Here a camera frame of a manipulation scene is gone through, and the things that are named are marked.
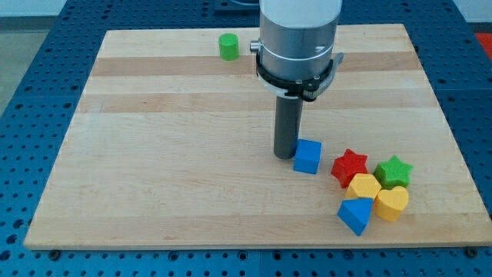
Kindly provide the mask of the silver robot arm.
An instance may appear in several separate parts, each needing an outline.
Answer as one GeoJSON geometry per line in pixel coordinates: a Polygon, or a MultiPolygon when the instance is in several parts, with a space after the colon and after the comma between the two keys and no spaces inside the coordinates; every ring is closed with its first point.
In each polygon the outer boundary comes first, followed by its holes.
{"type": "Polygon", "coordinates": [[[289,81],[320,75],[329,65],[342,0],[260,0],[260,35],[250,42],[260,65],[289,81]]]}

